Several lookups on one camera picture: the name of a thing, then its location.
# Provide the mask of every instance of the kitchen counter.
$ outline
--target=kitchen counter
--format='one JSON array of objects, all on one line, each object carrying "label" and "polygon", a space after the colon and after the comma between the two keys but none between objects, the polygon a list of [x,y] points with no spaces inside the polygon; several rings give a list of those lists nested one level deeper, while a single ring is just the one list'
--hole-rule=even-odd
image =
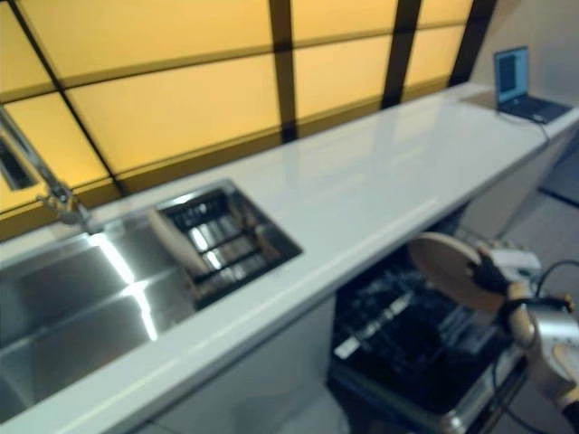
[{"label": "kitchen counter", "polygon": [[[7,421],[3,434],[133,428],[540,152],[539,126],[469,102],[488,91],[461,85],[95,210],[108,221],[229,178],[304,251]],[[574,109],[546,133],[577,124]],[[2,261],[72,231],[55,224],[6,241]]]}]

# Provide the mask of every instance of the cabinet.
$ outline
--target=cabinet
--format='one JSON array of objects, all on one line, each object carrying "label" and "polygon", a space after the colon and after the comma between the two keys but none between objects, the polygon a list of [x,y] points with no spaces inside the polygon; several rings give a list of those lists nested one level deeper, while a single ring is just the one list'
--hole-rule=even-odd
[{"label": "cabinet", "polygon": [[333,315],[332,297],[156,416],[154,426],[146,425],[138,434],[164,432],[155,429],[272,433],[308,407],[331,406],[324,383]]},{"label": "cabinet", "polygon": [[466,209],[461,225],[487,239],[497,238],[525,199],[541,184],[577,131],[579,125],[564,130],[536,156],[480,194]]}]

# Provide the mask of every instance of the chrome faucet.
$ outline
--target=chrome faucet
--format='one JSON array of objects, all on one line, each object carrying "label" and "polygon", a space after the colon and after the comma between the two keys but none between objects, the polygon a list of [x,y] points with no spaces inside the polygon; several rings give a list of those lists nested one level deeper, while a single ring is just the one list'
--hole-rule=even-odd
[{"label": "chrome faucet", "polygon": [[[100,231],[100,228],[90,221],[90,213],[82,204],[81,200],[74,195],[71,188],[65,182],[59,180],[54,175],[50,167],[44,162],[38,152],[36,152],[30,141],[1,105],[0,139],[3,143],[11,145],[12,149],[17,149],[44,180],[47,194],[45,196],[38,195],[36,198],[42,202],[46,208],[55,211],[61,222],[70,225],[79,224],[82,229],[88,233]],[[10,174],[5,170],[1,172],[5,176],[6,181],[14,187],[14,182],[8,179]],[[24,187],[16,186],[15,188],[22,189],[27,186],[30,186],[30,184]]]}]

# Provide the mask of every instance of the stainless steel sink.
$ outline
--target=stainless steel sink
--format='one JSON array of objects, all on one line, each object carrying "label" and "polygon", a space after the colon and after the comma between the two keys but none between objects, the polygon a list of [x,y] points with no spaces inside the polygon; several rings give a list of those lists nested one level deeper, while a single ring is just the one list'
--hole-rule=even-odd
[{"label": "stainless steel sink", "polygon": [[[221,201],[221,211],[209,200]],[[231,215],[231,204],[251,216],[251,227]],[[213,210],[179,223],[207,260],[205,275],[173,258],[144,212],[0,270],[0,423],[300,252],[229,182],[158,209]],[[257,230],[267,251],[252,236]]]}]

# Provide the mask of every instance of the wall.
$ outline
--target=wall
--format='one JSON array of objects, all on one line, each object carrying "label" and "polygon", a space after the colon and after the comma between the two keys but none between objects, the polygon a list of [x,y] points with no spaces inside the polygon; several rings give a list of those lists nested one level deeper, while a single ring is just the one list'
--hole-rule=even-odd
[{"label": "wall", "polygon": [[492,54],[528,45],[530,90],[579,106],[579,2],[498,0],[471,79],[492,84]]},{"label": "wall", "polygon": [[0,0],[0,102],[92,206],[464,82],[495,2]]}]

